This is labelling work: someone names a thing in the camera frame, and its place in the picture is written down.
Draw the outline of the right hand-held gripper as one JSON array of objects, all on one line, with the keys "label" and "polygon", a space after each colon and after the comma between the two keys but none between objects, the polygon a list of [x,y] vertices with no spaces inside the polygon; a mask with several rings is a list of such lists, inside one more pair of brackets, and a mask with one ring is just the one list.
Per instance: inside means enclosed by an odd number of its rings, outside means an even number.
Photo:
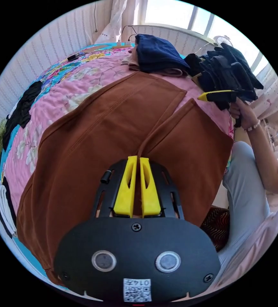
[{"label": "right hand-held gripper", "polygon": [[229,110],[230,104],[234,103],[239,98],[245,103],[253,102],[257,99],[254,91],[247,90],[220,90],[204,92],[198,96],[198,100],[213,102],[221,111]]}]

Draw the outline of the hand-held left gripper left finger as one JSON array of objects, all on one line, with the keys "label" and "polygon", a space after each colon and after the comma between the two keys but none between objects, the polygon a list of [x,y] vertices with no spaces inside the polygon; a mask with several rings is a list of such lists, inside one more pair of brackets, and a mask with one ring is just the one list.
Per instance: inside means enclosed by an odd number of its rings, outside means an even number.
[{"label": "hand-held left gripper left finger", "polygon": [[133,217],[137,156],[129,156],[123,169],[113,211],[117,216]]}]

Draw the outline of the person's right hand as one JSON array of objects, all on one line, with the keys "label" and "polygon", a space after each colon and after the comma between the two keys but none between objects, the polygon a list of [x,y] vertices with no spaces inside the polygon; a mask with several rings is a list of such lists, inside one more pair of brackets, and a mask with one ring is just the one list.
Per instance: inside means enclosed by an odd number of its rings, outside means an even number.
[{"label": "person's right hand", "polygon": [[239,98],[230,104],[229,112],[235,120],[241,119],[241,127],[246,131],[251,131],[258,124],[258,118],[252,108]]}]

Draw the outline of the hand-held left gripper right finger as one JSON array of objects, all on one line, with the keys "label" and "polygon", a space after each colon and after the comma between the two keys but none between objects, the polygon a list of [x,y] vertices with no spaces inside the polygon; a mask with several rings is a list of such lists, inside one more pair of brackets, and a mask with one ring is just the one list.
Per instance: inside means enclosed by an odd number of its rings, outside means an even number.
[{"label": "hand-held left gripper right finger", "polygon": [[161,207],[148,158],[140,158],[140,182],[142,217],[158,216]]}]

